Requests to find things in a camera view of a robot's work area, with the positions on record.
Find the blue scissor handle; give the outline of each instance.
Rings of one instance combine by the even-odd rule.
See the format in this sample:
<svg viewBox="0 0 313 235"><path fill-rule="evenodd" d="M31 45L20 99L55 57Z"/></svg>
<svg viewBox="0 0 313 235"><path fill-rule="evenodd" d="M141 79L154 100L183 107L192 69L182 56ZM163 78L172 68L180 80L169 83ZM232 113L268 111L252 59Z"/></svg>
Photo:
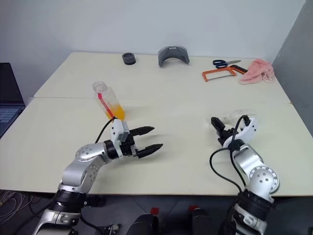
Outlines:
<svg viewBox="0 0 313 235"><path fill-rule="evenodd" d="M228 64L225 60L213 60L213 65L215 65L217 69L221 69L227 67Z"/></svg>

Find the laptop keyboard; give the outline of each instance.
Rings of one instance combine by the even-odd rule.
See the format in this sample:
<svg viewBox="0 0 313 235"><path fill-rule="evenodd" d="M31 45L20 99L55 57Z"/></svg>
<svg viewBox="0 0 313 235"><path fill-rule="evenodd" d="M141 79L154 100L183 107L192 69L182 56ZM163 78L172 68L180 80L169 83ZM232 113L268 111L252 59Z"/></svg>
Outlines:
<svg viewBox="0 0 313 235"><path fill-rule="evenodd" d="M0 108L0 123L7 123L19 109Z"/></svg>

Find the laptop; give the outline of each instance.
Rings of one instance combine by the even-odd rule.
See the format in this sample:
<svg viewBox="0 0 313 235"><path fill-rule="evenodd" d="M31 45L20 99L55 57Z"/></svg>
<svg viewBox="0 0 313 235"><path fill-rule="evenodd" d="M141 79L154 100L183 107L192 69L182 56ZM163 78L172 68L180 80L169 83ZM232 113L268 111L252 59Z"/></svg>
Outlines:
<svg viewBox="0 0 313 235"><path fill-rule="evenodd" d="M10 63L0 63L0 138L24 108Z"/></svg>

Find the pink towel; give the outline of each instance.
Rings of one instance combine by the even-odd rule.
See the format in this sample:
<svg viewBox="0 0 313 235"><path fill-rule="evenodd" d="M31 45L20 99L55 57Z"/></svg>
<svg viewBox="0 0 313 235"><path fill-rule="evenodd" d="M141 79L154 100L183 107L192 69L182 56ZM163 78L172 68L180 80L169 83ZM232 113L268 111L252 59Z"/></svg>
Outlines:
<svg viewBox="0 0 313 235"><path fill-rule="evenodd" d="M241 84L258 83L262 80L272 83L274 82L274 70L272 65L264 60L256 59L251 63L243 77L240 79Z"/></svg>

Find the orange liquid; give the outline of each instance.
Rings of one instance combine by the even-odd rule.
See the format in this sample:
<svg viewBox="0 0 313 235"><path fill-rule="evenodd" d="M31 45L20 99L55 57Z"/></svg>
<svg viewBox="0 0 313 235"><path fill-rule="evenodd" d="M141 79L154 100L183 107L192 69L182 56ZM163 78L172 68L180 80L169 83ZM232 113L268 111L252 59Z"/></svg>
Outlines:
<svg viewBox="0 0 313 235"><path fill-rule="evenodd" d="M118 119L121 119L122 121L125 119L125 111L123 110L120 104L110 106L110 110L114 114L114 116L117 117ZM106 115L109 119L112 118L108 112L106 112Z"/></svg>

